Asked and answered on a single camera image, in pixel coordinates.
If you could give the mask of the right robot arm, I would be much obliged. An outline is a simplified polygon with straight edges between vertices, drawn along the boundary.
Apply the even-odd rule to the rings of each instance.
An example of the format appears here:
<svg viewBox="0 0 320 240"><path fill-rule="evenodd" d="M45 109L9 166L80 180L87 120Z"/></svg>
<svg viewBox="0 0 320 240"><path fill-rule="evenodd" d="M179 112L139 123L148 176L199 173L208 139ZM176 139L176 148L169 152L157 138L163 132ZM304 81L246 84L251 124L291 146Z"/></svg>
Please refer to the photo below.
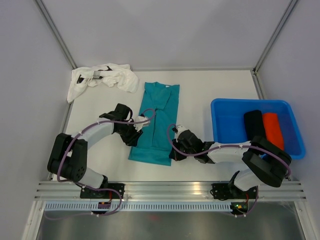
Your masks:
<svg viewBox="0 0 320 240"><path fill-rule="evenodd" d="M279 188L292 173L292 158L265 137L255 136L242 143L219 143L202 141L182 125L172 128L176 137L171 141L169 157L182 161L193 157L201 164L244 164L245 170L237 170L227 184L228 192L241 197L253 187L266 184Z"/></svg>

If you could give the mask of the aluminium mounting rail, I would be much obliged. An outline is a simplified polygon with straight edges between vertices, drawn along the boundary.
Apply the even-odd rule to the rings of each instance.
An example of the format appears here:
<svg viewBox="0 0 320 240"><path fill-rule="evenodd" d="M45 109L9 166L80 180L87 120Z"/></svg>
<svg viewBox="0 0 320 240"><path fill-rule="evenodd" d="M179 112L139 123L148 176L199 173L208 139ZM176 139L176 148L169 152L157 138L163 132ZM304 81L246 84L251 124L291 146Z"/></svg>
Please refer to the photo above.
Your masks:
<svg viewBox="0 0 320 240"><path fill-rule="evenodd" d="M124 200L133 202L209 202L209 181L127 181ZM37 201L79 201L81 188L73 183L41 181L33 199ZM307 200L299 181L284 181L279 188L258 187L260 202L304 202Z"/></svg>

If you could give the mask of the rolled orange t-shirt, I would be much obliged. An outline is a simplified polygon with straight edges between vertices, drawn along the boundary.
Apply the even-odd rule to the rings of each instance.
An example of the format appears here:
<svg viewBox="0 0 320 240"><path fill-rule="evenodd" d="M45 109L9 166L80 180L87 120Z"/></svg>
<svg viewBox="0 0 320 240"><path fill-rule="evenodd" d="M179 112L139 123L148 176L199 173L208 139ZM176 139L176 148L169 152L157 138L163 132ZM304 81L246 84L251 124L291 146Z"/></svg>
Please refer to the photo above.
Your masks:
<svg viewBox="0 0 320 240"><path fill-rule="evenodd" d="M285 150L285 142L281 131L279 118L276 113L267 112L262 115L266 139L282 151Z"/></svg>

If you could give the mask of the white t-shirt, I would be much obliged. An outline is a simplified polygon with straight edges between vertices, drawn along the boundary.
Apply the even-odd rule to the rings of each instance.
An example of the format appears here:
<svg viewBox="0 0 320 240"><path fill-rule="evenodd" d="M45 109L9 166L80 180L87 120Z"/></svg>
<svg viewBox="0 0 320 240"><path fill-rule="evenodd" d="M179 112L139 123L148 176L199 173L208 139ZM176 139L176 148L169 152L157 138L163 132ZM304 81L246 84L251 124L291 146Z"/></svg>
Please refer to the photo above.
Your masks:
<svg viewBox="0 0 320 240"><path fill-rule="evenodd" d="M138 89L140 80L131 70L129 64L107 63L93 67L79 67L71 71L71 81L67 94L67 102L73 102L79 97L86 88L105 84L112 88L135 93Z"/></svg>

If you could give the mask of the teal t-shirt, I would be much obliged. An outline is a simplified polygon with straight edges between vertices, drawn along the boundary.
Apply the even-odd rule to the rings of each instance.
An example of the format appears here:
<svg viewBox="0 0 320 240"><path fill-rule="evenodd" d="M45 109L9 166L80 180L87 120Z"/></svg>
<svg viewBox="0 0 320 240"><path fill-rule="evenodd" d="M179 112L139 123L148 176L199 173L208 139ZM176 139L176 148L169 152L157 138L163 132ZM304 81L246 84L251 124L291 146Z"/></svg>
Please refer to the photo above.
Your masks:
<svg viewBox="0 0 320 240"><path fill-rule="evenodd" d="M169 155L172 150L170 142L175 137L173 132L167 136L170 124L177 123L179 107L180 86L165 85L159 82L146 82L139 113L147 118L155 116L149 125L142 129L137 146L132 147L128 156L131 161L148 164L170 166L172 164Z"/></svg>

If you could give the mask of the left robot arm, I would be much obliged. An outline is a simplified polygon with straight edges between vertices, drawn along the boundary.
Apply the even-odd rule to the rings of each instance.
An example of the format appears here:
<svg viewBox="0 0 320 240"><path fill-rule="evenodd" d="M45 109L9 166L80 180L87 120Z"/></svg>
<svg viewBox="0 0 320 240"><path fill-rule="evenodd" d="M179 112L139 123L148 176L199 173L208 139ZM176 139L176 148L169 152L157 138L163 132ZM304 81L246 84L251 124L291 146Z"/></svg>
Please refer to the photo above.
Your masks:
<svg viewBox="0 0 320 240"><path fill-rule="evenodd" d="M97 122L82 131L70 135L60 133L55 138L48 160L47 170L60 181L87 186L98 198L109 193L108 178L87 167L88 150L103 138L118 134L123 143L135 147L147 123L144 114L132 118L133 111L124 104L117 104L113 111L103 113Z"/></svg>

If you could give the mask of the blue plastic bin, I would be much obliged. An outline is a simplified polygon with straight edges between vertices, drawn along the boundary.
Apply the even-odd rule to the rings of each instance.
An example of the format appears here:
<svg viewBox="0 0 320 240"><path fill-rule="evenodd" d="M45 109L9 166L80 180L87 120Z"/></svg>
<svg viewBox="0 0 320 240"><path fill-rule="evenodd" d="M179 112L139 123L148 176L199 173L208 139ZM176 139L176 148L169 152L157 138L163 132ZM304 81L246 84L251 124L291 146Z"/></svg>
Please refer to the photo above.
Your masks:
<svg viewBox="0 0 320 240"><path fill-rule="evenodd" d="M284 151L293 160L303 159L305 145L293 110L284 100L216 98L211 104L213 139L222 144L247 141L244 114L260 110L263 114L275 113L284 140Z"/></svg>

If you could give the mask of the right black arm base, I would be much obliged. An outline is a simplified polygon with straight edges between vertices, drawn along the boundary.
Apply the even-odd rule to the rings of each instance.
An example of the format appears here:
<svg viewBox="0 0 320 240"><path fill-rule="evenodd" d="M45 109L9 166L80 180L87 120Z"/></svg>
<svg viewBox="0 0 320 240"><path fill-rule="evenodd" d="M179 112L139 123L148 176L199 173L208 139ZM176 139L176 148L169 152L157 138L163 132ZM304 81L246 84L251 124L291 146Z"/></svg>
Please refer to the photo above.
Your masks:
<svg viewBox="0 0 320 240"><path fill-rule="evenodd" d="M246 200L255 199L257 196L257 187L252 187L247 191L240 190L233 184L229 183L212 183L210 194L215 200Z"/></svg>

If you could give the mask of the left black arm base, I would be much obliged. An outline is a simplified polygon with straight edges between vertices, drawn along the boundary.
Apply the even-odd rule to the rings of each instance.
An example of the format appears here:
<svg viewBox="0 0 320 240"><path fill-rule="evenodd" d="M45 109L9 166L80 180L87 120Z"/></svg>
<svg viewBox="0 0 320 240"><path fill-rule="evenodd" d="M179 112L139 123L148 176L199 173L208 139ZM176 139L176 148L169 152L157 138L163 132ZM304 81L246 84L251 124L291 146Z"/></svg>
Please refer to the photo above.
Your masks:
<svg viewBox="0 0 320 240"><path fill-rule="evenodd" d="M117 191L121 197L124 196L125 193L125 184L124 183L114 183L114 182L109 182L108 186L102 186L102 189L108 188L112 189L114 191ZM109 191L109 190L102 190L102 191L97 191L97 190L92 190L89 188L85 188L80 192L80 198L81 199L120 199L118 194L114 191Z"/></svg>

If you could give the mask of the rolled black t-shirt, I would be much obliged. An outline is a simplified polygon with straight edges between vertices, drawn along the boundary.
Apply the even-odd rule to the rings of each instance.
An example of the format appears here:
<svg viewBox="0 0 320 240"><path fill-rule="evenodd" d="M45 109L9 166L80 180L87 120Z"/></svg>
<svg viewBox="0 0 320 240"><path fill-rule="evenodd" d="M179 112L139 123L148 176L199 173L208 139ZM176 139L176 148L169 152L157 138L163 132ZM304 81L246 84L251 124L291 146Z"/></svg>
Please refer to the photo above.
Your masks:
<svg viewBox="0 0 320 240"><path fill-rule="evenodd" d="M246 112L243 115L244 128L248 140L259 136L266 138L266 131L263 123L263 115L260 110Z"/></svg>

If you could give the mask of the aluminium frame post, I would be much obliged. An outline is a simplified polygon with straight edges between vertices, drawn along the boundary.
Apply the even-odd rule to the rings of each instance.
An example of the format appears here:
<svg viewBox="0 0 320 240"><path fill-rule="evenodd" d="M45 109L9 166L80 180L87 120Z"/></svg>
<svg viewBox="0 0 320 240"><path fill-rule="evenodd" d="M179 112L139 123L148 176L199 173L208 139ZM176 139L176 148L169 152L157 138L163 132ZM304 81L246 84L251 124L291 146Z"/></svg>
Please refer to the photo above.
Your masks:
<svg viewBox="0 0 320 240"><path fill-rule="evenodd" d="M285 8L279 22L277 23L274 31L271 34L270 39L268 40L265 48L263 49L257 63L253 67L252 71L256 75L260 68L262 67L265 59L267 58L268 54L270 53L272 47L276 43L278 37L280 36L283 28L285 27L286 23L289 21L291 14L294 12L296 6L298 5L299 0L290 0L287 7Z"/></svg>
<svg viewBox="0 0 320 240"><path fill-rule="evenodd" d="M34 0L34 4L36 5L37 9L39 10L42 18L44 19L45 23L47 24L50 32L52 33L55 41L57 42L62 54L64 55L67 63L70 65L71 69L74 70L78 66L75 60L72 57L71 52L69 51L62 35L60 34L48 8L46 7L43 0Z"/></svg>

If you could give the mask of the right aluminium frame post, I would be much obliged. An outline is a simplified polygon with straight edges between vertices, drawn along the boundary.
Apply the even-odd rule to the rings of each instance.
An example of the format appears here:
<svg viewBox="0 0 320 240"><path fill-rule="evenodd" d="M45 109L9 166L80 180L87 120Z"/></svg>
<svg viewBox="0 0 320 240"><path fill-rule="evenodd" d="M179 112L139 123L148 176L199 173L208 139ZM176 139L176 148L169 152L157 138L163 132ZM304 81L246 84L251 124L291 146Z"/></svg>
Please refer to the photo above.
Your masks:
<svg viewBox="0 0 320 240"><path fill-rule="evenodd" d="M283 28L285 27L286 23L289 21L291 14L294 12L296 6L298 5L299 0L290 0L287 7L285 8L279 22L277 23L274 31L271 34L270 39L268 40L265 48L263 49L257 63L253 67L252 71L256 75L260 68L262 67L265 59L267 58L268 54L270 53L272 47L276 43L278 37L280 36Z"/></svg>

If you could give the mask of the left aluminium frame post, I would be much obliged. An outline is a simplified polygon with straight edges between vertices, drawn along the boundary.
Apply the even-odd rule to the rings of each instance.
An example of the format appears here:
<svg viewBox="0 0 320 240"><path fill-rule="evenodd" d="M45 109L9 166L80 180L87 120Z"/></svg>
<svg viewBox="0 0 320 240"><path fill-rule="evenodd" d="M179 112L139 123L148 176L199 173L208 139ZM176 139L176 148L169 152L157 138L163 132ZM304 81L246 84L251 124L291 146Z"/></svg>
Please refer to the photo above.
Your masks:
<svg viewBox="0 0 320 240"><path fill-rule="evenodd" d="M55 41L57 42L62 54L64 55L67 63L70 65L71 69L74 70L78 66L75 60L72 57L71 52L69 51L62 35L60 34L48 8L46 7L43 0L34 0L34 4L36 5L37 9L39 10L42 18L44 19L45 23L47 24L50 32L52 33Z"/></svg>

